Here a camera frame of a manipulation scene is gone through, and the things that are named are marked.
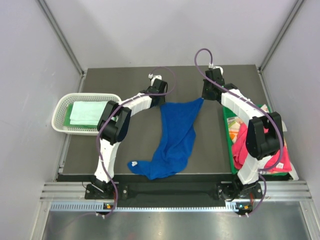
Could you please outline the blue towel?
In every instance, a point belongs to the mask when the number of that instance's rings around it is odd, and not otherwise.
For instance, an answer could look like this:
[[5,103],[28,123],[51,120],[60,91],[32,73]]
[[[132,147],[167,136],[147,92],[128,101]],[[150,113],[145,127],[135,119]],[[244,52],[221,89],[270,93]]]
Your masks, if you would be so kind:
[[183,171],[192,154],[196,132],[194,122],[204,99],[190,102],[167,102],[160,107],[162,136],[150,161],[133,160],[127,166],[136,175],[149,180],[163,179]]

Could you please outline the white mint towel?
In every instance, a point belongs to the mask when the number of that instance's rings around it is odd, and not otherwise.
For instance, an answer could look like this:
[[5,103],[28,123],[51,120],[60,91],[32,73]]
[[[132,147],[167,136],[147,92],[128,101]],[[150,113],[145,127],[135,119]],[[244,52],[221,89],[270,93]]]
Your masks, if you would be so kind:
[[72,104],[71,125],[97,126],[107,101],[76,101]]

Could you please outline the green microfiber towel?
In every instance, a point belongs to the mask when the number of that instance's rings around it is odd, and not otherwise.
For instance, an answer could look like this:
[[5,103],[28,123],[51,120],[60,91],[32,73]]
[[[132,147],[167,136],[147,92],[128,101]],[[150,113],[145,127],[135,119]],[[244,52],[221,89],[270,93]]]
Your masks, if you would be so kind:
[[65,117],[64,117],[64,122],[63,125],[65,127],[70,127],[70,128],[81,128],[81,129],[96,129],[96,125],[90,125],[90,124],[71,124],[71,113],[73,110],[73,103],[70,103],[66,109]]

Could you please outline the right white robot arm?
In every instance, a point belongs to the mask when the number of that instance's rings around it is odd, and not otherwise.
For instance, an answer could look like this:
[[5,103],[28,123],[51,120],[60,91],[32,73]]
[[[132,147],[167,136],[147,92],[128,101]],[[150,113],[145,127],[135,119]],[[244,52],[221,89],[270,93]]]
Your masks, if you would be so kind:
[[252,184],[259,179],[259,173],[277,166],[264,168],[260,161],[279,153],[283,155],[284,136],[282,119],[279,113],[267,113],[244,97],[233,84],[225,84],[220,67],[211,67],[205,71],[202,98],[218,101],[231,110],[247,126],[245,147],[248,155],[237,173],[239,182],[233,185],[233,192],[239,198],[245,198],[252,191]]

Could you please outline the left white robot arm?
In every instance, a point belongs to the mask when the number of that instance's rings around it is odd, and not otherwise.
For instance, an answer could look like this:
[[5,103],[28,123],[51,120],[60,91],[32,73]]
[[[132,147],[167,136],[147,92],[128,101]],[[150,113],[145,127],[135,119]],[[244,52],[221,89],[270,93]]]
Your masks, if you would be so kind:
[[126,100],[108,101],[97,125],[98,165],[95,170],[96,192],[109,198],[114,191],[111,179],[120,143],[128,133],[131,117],[135,114],[165,103],[168,83],[160,75],[150,75],[150,86]]

